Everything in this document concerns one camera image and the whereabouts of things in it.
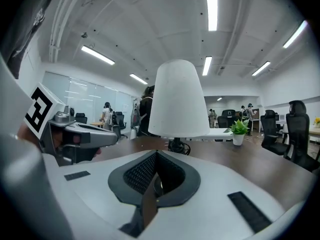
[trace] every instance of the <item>black mesh pad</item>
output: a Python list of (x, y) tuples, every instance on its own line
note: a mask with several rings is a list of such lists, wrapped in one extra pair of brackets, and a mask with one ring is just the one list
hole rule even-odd
[(157, 207), (182, 205), (200, 186), (200, 175), (192, 166), (155, 150), (113, 170), (108, 185), (119, 201), (140, 206), (156, 173), (164, 192), (157, 199)]

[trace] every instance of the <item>person in black clothing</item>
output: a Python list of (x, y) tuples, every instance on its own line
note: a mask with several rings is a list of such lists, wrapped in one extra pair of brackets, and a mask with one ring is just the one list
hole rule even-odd
[(142, 100), (140, 101), (140, 108), (139, 113), (141, 116), (141, 123), (139, 127), (139, 131), (137, 136), (156, 136), (148, 131), (149, 128), (149, 121), (150, 121), (150, 114), (151, 114), (151, 107), (152, 107), (152, 101), (154, 97), (154, 90), (155, 86), (148, 86), (143, 96), (141, 97)]

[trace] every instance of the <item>lamp base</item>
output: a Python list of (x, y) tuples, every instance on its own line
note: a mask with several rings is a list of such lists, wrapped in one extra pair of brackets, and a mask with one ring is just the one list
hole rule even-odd
[(183, 143), (180, 138), (174, 138), (173, 140), (169, 141), (168, 150), (188, 156), (190, 154), (191, 148), (188, 144)]

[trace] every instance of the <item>black hair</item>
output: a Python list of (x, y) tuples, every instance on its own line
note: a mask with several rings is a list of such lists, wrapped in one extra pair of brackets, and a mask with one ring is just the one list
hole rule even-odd
[(155, 90), (155, 86), (148, 86), (147, 88), (145, 88), (143, 95), (141, 96), (142, 99), (146, 98), (146, 97), (151, 97), (152, 96), (152, 92)]

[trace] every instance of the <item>glass wall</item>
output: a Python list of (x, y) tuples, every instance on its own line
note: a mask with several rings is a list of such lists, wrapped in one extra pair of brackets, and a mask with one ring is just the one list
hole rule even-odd
[(108, 86), (78, 80), (72, 77), (45, 72), (42, 84), (66, 105), (74, 107), (75, 113), (84, 113), (87, 124), (99, 122), (105, 102), (116, 112), (124, 114), (126, 131), (130, 129), (132, 97)]

